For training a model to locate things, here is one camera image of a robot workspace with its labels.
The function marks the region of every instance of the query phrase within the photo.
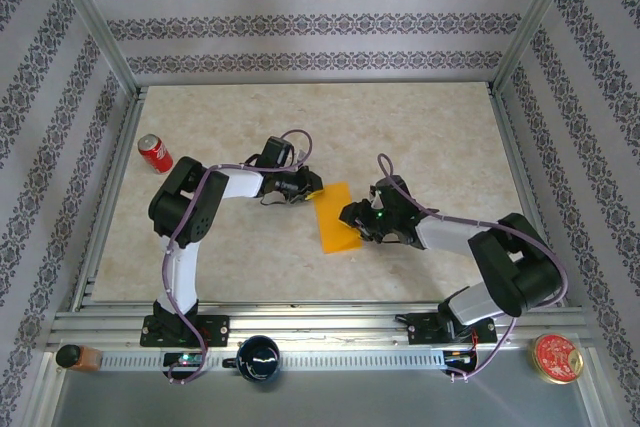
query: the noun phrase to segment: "tin can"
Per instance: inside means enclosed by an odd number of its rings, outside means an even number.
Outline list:
[[[558,334],[538,337],[531,345],[529,354],[538,375],[553,384],[568,384],[577,380],[584,368],[578,348]]]
[[[157,135],[147,134],[138,141],[138,152],[158,174],[173,167],[173,159],[164,142]]]

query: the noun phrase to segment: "metal bracket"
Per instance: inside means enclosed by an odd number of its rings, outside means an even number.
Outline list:
[[[198,315],[195,327],[207,344],[207,347],[226,347],[229,341],[229,317],[226,315]],[[153,315],[147,315],[142,324],[140,335],[142,347],[179,347],[198,348],[195,337],[185,340],[162,329],[162,325]]]
[[[493,319],[486,318],[468,326],[455,338],[442,329],[437,313],[415,313],[396,315],[395,320],[407,326],[409,345],[460,344],[469,339],[475,330],[479,344],[495,344],[498,341]]]

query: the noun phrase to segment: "small bottle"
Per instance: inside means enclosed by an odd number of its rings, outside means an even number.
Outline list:
[[[65,369],[81,372],[100,370],[102,352],[84,345],[65,345],[56,354],[56,363]]]

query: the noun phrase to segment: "black mug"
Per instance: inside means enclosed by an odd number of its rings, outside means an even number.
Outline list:
[[[254,335],[243,342],[235,359],[224,359],[222,367],[238,369],[250,382],[267,382],[280,370],[280,349],[264,335]]]

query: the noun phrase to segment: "gray floor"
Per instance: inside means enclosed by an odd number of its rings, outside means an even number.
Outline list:
[[[212,373],[172,386],[160,373],[69,372],[56,426],[562,426],[588,418],[576,384],[551,385],[525,353],[501,352],[468,384],[439,371],[295,372],[263,388]]]

